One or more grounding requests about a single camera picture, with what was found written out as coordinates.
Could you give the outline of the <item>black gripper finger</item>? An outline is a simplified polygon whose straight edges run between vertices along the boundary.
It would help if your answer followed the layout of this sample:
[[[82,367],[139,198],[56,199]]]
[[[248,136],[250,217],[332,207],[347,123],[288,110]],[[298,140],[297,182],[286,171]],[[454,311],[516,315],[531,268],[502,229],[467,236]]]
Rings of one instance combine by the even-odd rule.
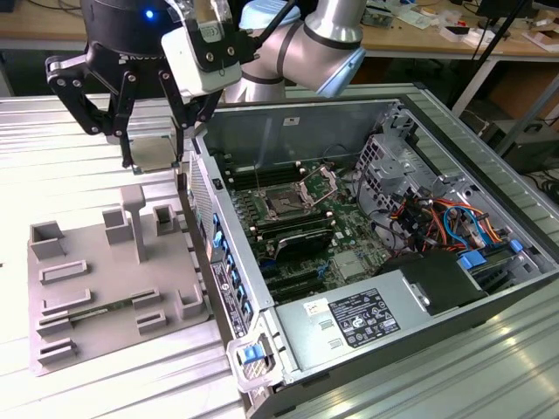
[[[110,93],[109,106],[104,111],[94,105],[85,94],[86,70],[84,55],[66,60],[54,56],[45,61],[47,84],[71,116],[87,134],[114,137],[121,148],[122,166],[128,168],[134,163],[128,138],[128,122],[134,109],[138,77],[126,70],[120,76],[120,87]]]
[[[176,137],[176,160],[180,161],[183,158],[186,131],[197,122],[206,122],[212,117],[224,90],[204,94],[184,103],[171,72],[160,70],[158,77],[171,109]]]

